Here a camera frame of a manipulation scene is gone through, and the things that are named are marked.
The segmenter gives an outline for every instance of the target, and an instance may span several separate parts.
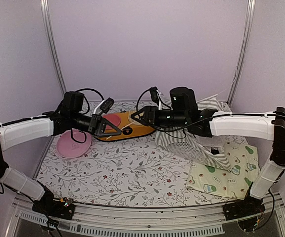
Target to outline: lavender wall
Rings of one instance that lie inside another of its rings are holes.
[[[67,89],[92,87],[118,100],[155,85],[167,95],[188,86],[198,99],[218,93],[234,76],[247,2],[49,1]]]
[[[61,98],[39,0],[0,0],[0,122],[56,108]],[[5,152],[9,165],[32,175],[46,139]],[[0,237],[5,235],[14,193],[0,195]]]
[[[233,110],[270,111],[276,106],[285,107],[285,1],[258,0]],[[264,163],[271,143],[252,142]],[[285,204],[285,174],[279,190]]]

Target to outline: pink frisbee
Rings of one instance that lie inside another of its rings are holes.
[[[111,122],[112,125],[116,127],[121,123],[121,118],[115,114],[106,114],[106,115],[103,115],[103,118]],[[105,130],[112,130],[112,127],[106,126]]]
[[[66,131],[58,140],[57,152],[64,158],[77,158],[84,155],[92,144],[92,136],[86,133],[87,140],[85,143],[77,143],[71,139],[70,131]],[[85,134],[73,129],[73,138],[83,142]]]

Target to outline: gray striped towel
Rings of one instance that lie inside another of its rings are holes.
[[[216,99],[216,96],[212,96],[199,101],[198,109],[222,110],[223,108]],[[197,139],[186,131],[185,133],[182,130],[170,133],[157,132],[156,144],[177,156],[193,160],[200,164],[224,170],[231,170],[232,168],[222,148],[218,148],[220,153],[214,155],[210,152],[209,148],[199,144]]]

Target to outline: floral tablecloth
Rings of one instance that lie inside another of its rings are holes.
[[[90,103],[91,111],[97,104]],[[149,104],[151,102],[141,102],[141,106]],[[134,102],[115,102],[110,112],[134,109],[134,106]],[[59,138],[54,138],[37,176],[57,198],[130,207],[192,206],[229,201],[186,189],[190,162],[157,147],[155,134],[109,143],[93,139],[88,152],[76,159],[58,155]],[[227,136],[226,139],[246,143],[244,137]]]

